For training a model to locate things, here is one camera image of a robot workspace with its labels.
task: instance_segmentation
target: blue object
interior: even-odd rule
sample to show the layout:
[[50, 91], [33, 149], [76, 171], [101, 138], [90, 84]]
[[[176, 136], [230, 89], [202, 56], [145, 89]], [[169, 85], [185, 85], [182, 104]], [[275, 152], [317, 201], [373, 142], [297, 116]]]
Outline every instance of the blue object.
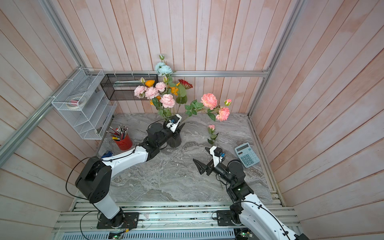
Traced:
[[112, 155], [113, 155], [113, 154], [112, 154], [111, 151], [106, 151], [106, 152], [104, 153], [104, 155], [101, 156], [101, 158], [104, 158], [104, 157], [111, 157]]
[[235, 152], [245, 167], [250, 167], [260, 162], [260, 159], [252, 150], [248, 142], [236, 147]]

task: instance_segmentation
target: white wire mesh shelf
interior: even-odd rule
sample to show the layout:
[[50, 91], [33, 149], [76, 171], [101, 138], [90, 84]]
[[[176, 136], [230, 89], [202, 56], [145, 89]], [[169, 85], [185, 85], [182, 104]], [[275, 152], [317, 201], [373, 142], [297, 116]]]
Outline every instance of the white wire mesh shelf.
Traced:
[[52, 104], [81, 138], [101, 140], [117, 103], [108, 105], [104, 91], [95, 92], [104, 77], [103, 71], [87, 75], [85, 70], [79, 69]]

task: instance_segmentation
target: black wire mesh basket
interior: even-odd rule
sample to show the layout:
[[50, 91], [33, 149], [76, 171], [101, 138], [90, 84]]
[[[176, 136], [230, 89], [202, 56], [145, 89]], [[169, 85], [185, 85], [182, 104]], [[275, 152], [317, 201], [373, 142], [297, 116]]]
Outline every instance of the black wire mesh basket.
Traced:
[[144, 78], [146, 81], [155, 80], [153, 86], [159, 82], [157, 74], [108, 73], [104, 76], [100, 85], [109, 100], [147, 100], [134, 95], [135, 88], [142, 85], [140, 78]]

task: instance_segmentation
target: red flower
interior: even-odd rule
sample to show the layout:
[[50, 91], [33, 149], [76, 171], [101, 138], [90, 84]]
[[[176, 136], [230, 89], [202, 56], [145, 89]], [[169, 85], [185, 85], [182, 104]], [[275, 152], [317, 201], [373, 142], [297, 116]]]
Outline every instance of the red flower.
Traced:
[[181, 85], [183, 85], [183, 87], [185, 87], [185, 89], [193, 88], [192, 84], [183, 79], [179, 79], [179, 82], [181, 83]]

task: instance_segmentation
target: calculator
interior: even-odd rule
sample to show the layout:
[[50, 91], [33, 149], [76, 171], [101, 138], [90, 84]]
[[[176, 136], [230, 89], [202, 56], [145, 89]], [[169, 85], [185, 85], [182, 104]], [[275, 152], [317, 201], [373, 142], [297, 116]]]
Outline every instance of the calculator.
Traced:
[[248, 142], [235, 148], [235, 152], [245, 167], [250, 167], [260, 162], [260, 159], [258, 158], [256, 153], [252, 150]]

